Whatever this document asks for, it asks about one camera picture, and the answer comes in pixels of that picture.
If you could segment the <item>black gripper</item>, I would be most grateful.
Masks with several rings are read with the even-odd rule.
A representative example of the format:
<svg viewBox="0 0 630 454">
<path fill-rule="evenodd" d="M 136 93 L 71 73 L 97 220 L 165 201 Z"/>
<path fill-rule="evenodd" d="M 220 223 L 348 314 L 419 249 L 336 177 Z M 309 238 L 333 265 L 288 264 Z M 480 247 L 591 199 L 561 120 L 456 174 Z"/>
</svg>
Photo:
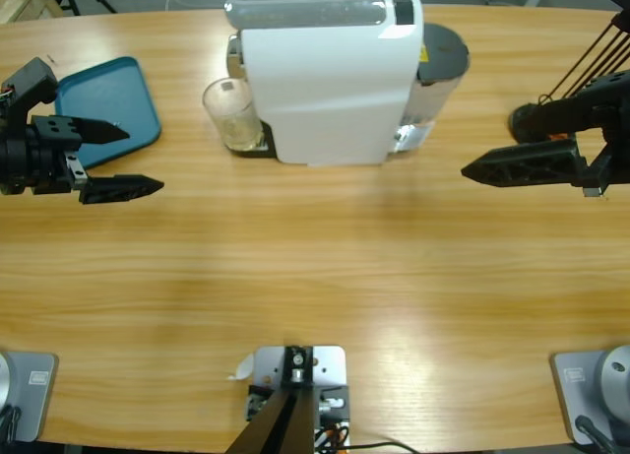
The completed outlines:
<svg viewBox="0 0 630 454">
<path fill-rule="evenodd" d="M 588 163 L 574 138 L 549 136 L 600 128 L 605 145 Z M 587 197 L 609 185 L 629 183 L 629 72 L 591 80 L 576 94 L 546 103 L 527 103 L 509 116 L 517 142 L 493 149 L 464 166 L 462 176 L 494 187 L 569 184 Z"/>
<path fill-rule="evenodd" d="M 159 191 L 162 181 L 142 174 L 88 178 L 76 156 L 82 144 L 108 144 L 129 139 L 118 126 L 103 120 L 70 116 L 34 116 L 19 128 L 1 128 L 1 193 L 19 195 L 81 190 L 84 205 L 127 202 Z"/>
</svg>

